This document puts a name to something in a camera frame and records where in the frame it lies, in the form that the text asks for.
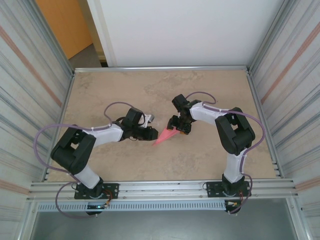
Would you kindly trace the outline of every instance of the pink cloth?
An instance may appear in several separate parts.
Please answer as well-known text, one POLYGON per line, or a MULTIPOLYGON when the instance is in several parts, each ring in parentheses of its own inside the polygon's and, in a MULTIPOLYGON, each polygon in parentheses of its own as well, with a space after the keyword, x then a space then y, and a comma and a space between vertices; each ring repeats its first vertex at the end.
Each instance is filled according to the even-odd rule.
POLYGON ((155 141, 154 144, 152 144, 152 146, 157 145, 171 137, 173 137, 174 135, 180 133, 180 131, 176 130, 176 128, 174 127, 173 130, 168 130, 168 129, 164 129, 162 131, 162 133, 160 134, 160 136, 158 137, 158 139, 155 141))

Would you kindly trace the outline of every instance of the white wall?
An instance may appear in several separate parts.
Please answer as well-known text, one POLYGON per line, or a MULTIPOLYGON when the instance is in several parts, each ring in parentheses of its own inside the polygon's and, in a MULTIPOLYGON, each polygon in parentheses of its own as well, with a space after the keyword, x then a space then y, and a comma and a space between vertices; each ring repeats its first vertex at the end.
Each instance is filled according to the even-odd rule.
POLYGON ((283 0, 88 0, 109 66, 247 65, 283 0))

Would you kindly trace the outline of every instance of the metal vent grille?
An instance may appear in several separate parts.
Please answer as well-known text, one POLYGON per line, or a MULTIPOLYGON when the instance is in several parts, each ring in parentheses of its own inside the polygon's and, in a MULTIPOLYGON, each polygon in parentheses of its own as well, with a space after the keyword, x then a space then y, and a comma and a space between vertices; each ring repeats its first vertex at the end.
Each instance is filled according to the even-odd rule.
MULTIPOLYGON (((120 211, 177 211, 177 210, 226 210, 224 200, 188 200, 188 201, 114 201, 106 209, 88 209, 88 202, 60 203, 64 212, 120 212, 120 211)), ((38 212, 57 212, 54 202, 40 203, 38 212)))

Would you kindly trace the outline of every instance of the black mounting plate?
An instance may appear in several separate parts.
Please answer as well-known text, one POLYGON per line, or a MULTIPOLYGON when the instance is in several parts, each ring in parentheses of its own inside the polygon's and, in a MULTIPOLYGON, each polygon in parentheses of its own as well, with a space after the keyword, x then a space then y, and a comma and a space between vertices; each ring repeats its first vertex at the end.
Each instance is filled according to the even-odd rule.
POLYGON ((102 194, 97 198, 92 198, 92 197, 90 197, 88 195, 82 195, 79 192, 78 187, 79 186, 77 184, 76 188, 75 188, 74 199, 109 199, 109 197, 103 192, 104 189, 107 189, 112 193, 112 199, 117 199, 118 198, 119 183, 103 183, 103 185, 102 185, 102 194))
POLYGON ((233 195, 227 195, 225 194, 223 187, 222 187, 222 181, 207 181, 205 183, 206 186, 206 193, 208 195, 208 198, 222 198, 222 197, 235 197, 239 198, 239 192, 241 191, 243 196, 248 196, 250 184, 248 181, 244 181, 241 187, 239 188, 239 191, 236 192, 233 195))

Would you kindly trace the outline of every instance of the floor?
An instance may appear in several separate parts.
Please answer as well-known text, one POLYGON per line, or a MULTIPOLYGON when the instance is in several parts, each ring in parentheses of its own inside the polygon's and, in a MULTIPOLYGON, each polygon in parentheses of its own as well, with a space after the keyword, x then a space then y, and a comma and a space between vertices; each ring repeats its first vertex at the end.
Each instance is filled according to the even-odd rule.
POLYGON ((69 59, 72 67, 76 68, 101 68, 98 54, 93 44, 69 59))
POLYGON ((296 240, 297 235, 285 199, 251 199, 237 216, 221 210, 110 211, 79 220, 39 212, 30 239, 296 240))
MULTIPOLYGON (((179 95, 206 91, 217 98, 216 106, 258 118, 250 87, 243 70, 229 71, 130 71, 81 72, 75 75, 64 123, 82 127, 108 124, 105 107, 124 101, 154 114, 151 126, 161 132, 177 111, 171 103, 179 95)), ((203 94, 190 97, 210 101, 203 94)), ((125 116, 128 106, 118 104, 108 110, 113 119, 125 116)), ((249 120, 258 141, 261 128, 249 120)), ((88 164, 105 181, 171 181, 221 179, 227 153, 215 126, 196 121, 189 135, 178 134, 159 145, 149 141, 112 142, 93 149, 88 164)), ((252 150, 244 171, 253 178, 275 178, 266 142, 252 150)), ((68 181, 65 173, 52 171, 49 181, 68 181)))

